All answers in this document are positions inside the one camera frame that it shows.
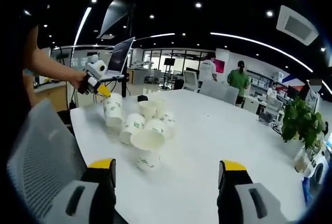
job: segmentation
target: potted plant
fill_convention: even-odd
[[[305,149],[319,151],[321,141],[317,137],[324,126],[321,114],[315,113],[299,97],[286,105],[284,112],[282,138],[285,143],[291,143],[286,147],[287,153],[294,157],[303,144]]]

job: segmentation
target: hand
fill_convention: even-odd
[[[74,88],[78,89],[81,81],[84,79],[84,77],[87,75],[84,71],[74,71],[73,78],[69,80],[70,84],[73,85]]]

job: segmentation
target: air conditioner vent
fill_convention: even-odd
[[[318,37],[317,29],[308,19],[284,5],[280,8],[276,29],[305,45],[311,44]]]

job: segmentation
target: recessed light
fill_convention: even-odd
[[[266,12],[266,15],[267,15],[269,18],[273,17],[273,11],[272,11],[272,10],[268,10],[268,11]]]
[[[23,10],[24,14],[28,15],[28,16],[31,16],[31,13],[28,12],[27,10]]]

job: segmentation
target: white shirt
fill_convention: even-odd
[[[199,66],[199,81],[213,80],[212,74],[216,74],[216,64],[211,60],[202,61]]]
[[[276,99],[276,91],[273,88],[268,89],[268,94],[267,95],[268,95],[269,98]]]

